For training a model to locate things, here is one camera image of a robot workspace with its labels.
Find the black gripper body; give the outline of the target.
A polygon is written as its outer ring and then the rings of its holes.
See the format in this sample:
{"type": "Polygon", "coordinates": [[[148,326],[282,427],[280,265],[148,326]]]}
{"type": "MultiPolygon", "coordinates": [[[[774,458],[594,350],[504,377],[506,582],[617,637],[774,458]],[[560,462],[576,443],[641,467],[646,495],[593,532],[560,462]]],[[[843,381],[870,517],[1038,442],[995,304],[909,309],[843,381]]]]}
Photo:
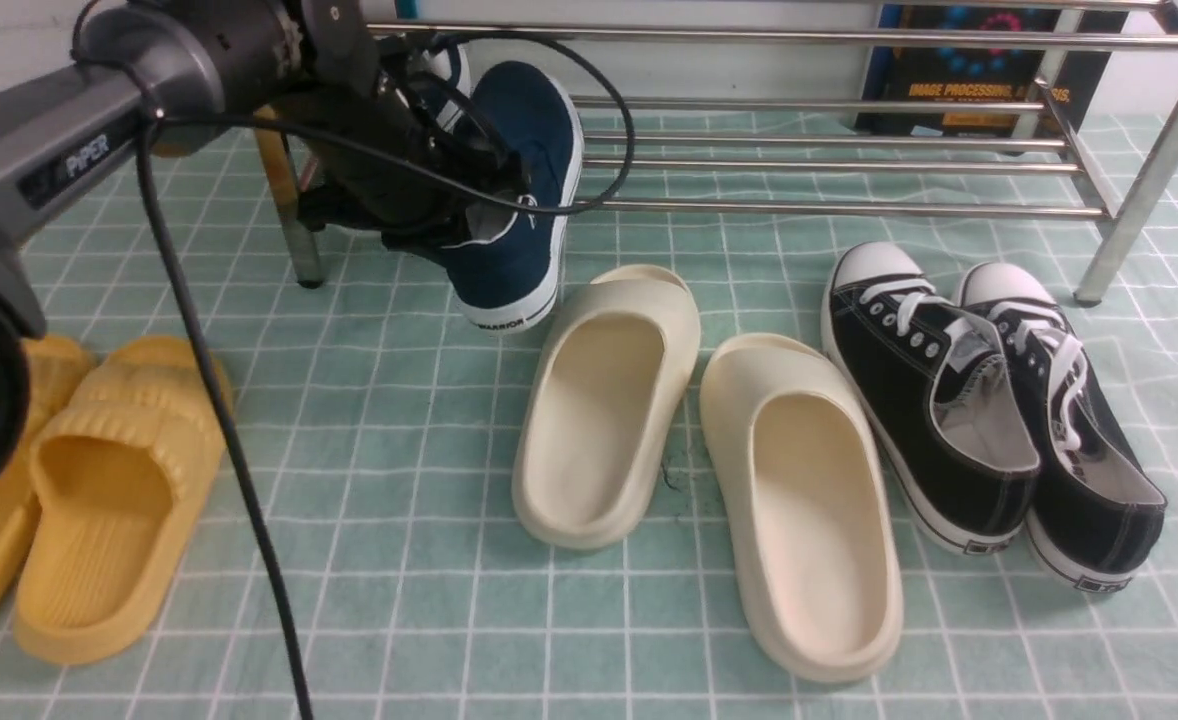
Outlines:
{"type": "Polygon", "coordinates": [[[519,160],[505,148],[471,95],[442,128],[413,82],[413,51],[459,46],[437,33],[377,38],[356,1],[297,1],[307,77],[294,90],[294,123],[309,128],[324,181],[302,196],[298,218],[311,231],[342,225],[378,232],[416,255],[446,246],[466,210],[501,190],[522,190],[519,160]]]}

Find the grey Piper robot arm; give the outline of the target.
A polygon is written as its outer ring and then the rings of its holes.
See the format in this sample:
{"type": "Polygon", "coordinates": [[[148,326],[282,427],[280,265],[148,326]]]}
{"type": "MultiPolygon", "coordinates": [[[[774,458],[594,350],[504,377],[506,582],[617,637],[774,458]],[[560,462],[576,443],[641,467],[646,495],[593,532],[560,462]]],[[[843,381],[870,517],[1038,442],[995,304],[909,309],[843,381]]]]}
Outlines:
{"type": "Polygon", "coordinates": [[[356,1],[126,1],[82,12],[68,67],[0,92],[0,474],[29,409],[24,341],[48,331],[19,250],[135,159],[188,156],[274,108],[396,235],[528,187],[519,156],[444,79],[444,38],[379,40],[356,1]]]}

